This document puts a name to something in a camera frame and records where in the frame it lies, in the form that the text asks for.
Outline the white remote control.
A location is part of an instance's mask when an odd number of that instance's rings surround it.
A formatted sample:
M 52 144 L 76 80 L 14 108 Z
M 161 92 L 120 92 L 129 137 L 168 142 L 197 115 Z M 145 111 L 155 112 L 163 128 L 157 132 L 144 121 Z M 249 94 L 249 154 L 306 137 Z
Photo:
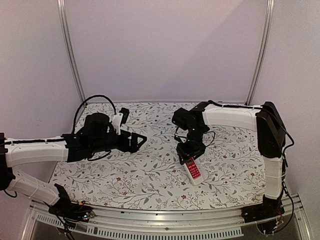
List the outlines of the white remote control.
M 204 178 L 192 157 L 190 157 L 183 166 L 193 186 L 198 186 L 204 181 Z

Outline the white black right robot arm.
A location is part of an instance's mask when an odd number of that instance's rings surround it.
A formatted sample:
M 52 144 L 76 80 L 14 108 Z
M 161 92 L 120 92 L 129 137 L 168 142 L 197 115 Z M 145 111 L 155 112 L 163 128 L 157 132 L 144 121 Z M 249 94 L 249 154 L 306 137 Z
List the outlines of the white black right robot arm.
M 283 192 L 285 168 L 288 166 L 286 138 L 292 137 L 273 102 L 249 106 L 202 101 L 190 110 L 177 109 L 171 121 L 187 132 L 186 139 L 179 140 L 176 147 L 181 165 L 205 153 L 207 147 L 203 136 L 209 132 L 210 127 L 235 127 L 255 132 L 257 149 L 265 166 L 264 197 L 268 199 L 259 206 L 258 213 L 262 218 L 269 218 L 278 210 L 275 200 Z

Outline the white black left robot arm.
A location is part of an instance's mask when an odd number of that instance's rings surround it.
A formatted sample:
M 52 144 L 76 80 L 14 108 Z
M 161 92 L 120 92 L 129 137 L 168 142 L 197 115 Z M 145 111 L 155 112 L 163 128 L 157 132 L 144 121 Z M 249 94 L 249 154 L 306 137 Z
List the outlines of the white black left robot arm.
M 104 113 L 87 115 L 77 132 L 47 139 L 16 140 L 0 134 L 0 189 L 16 191 L 43 201 L 63 216 L 74 213 L 74 205 L 65 188 L 49 184 L 16 170 L 19 165 L 41 162 L 73 163 L 93 161 L 96 153 L 136 153 L 147 141 L 138 133 L 122 130 L 128 115 L 117 113 L 112 119 Z

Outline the floral patterned table mat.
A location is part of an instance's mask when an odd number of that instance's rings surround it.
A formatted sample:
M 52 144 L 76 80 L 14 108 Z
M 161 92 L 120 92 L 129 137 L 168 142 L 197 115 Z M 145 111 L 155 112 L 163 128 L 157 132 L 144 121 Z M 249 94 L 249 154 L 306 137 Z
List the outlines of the floral patterned table mat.
M 147 137 L 135 153 L 96 153 L 93 161 L 60 162 L 50 178 L 72 201 L 136 210 L 207 210 L 261 204 L 265 165 L 253 131 L 216 125 L 203 141 L 205 153 L 195 162 L 204 180 L 192 185 L 177 154 L 174 135 L 186 132 L 172 123 L 179 108 L 193 103 L 125 102 L 122 128 Z

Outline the aluminium front rail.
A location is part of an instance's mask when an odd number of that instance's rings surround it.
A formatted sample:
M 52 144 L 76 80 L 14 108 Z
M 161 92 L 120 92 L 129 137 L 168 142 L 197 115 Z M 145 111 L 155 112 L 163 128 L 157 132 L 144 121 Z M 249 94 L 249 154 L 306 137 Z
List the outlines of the aluminium front rail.
M 32 201 L 24 240 L 311 240 L 313 234 L 298 194 L 282 198 L 284 213 L 246 222 L 239 206 L 205 210 L 94 208 L 89 222 L 65 227 L 40 202 Z

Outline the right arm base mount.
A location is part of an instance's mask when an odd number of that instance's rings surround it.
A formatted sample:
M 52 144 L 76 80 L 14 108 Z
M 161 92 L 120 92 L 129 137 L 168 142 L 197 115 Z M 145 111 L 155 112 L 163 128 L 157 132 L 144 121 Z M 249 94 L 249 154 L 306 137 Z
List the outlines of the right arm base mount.
M 282 205 L 281 197 L 271 199 L 265 195 L 262 198 L 262 203 L 246 206 L 241 209 L 241 217 L 244 219 L 245 223 L 273 218 L 284 213 L 285 210 Z

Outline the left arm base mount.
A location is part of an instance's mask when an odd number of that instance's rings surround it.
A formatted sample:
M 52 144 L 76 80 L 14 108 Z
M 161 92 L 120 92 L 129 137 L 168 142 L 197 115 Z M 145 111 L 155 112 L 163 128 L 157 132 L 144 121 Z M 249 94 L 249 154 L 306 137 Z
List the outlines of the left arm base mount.
M 88 222 L 95 216 L 93 208 L 86 205 L 85 201 L 74 203 L 63 186 L 57 183 L 54 186 L 58 191 L 58 200 L 55 204 L 49 206 L 50 214 L 73 222 Z

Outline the left aluminium frame post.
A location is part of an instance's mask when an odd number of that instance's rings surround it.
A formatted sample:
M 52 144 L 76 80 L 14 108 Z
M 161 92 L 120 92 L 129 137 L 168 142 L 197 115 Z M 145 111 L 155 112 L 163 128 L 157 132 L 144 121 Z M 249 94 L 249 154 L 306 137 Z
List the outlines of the left aluminium frame post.
M 67 53 L 67 58 L 69 61 L 71 73 L 73 76 L 74 84 L 79 96 L 80 101 L 84 101 L 86 96 L 84 92 L 84 88 L 81 82 L 80 74 L 78 71 L 78 66 L 73 50 L 73 45 L 72 45 L 72 39 L 71 39 L 71 34 L 70 34 L 70 29 L 68 25 L 68 18 L 67 18 L 67 10 L 66 10 L 66 3 L 65 0 L 57 0 L 57 10 L 58 10 L 58 15 L 59 15 L 59 21 L 61 25 L 61 30 L 62 30 L 62 36 L 64 39 L 64 44 L 66 48 L 66 53 Z

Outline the aluminium frame post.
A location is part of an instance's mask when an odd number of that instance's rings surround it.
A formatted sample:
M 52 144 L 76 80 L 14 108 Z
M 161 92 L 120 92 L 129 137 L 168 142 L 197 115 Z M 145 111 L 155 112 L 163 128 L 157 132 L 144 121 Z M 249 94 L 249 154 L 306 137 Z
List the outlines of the aluminium frame post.
M 71 39 L 71 34 L 70 34 L 70 29 L 68 25 L 68 18 L 67 18 L 67 10 L 66 10 L 66 3 L 65 0 L 57 0 L 57 10 L 58 10 L 58 15 L 59 15 L 59 21 L 61 25 L 61 30 L 62 30 L 62 36 L 64 39 L 64 44 L 66 48 L 66 53 L 67 53 L 67 58 L 69 61 L 71 73 L 73 76 L 74 84 L 79 96 L 80 101 L 84 101 L 86 96 L 84 92 L 84 88 L 81 82 L 80 74 L 78 71 L 78 66 L 73 50 L 73 45 L 72 45 L 72 39 Z
M 249 86 L 249 91 L 248 91 L 246 101 L 245 101 L 246 105 L 250 105 L 252 103 L 255 92 L 256 92 L 259 77 L 260 77 L 261 70 L 262 70 L 263 63 L 264 63 L 266 50 L 268 47 L 268 40 L 269 40 L 270 31 L 271 31 L 271 27 L 272 27 L 274 8 L 275 8 L 275 1 L 274 0 L 267 0 L 261 42 L 260 42 L 260 46 L 259 46 L 259 51 L 258 51 L 257 60 L 256 60 L 256 64 L 254 67 L 251 83 Z

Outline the right aluminium frame post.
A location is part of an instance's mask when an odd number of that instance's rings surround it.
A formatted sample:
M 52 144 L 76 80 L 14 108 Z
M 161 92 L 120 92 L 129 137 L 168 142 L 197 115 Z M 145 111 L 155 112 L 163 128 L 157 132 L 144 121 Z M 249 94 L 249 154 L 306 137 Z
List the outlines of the right aluminium frame post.
M 256 60 L 256 64 L 254 67 L 251 83 L 249 86 L 249 91 L 248 91 L 246 101 L 245 101 L 246 105 L 250 105 L 252 103 L 255 92 L 256 92 L 259 77 L 260 77 L 261 70 L 262 70 L 263 63 L 264 63 L 266 50 L 268 47 L 268 40 L 269 40 L 270 31 L 271 31 L 271 27 L 272 27 L 274 8 L 275 8 L 275 1 L 274 0 L 267 0 L 261 42 L 260 42 L 260 46 L 259 46 L 259 51 L 258 51 L 257 60 Z

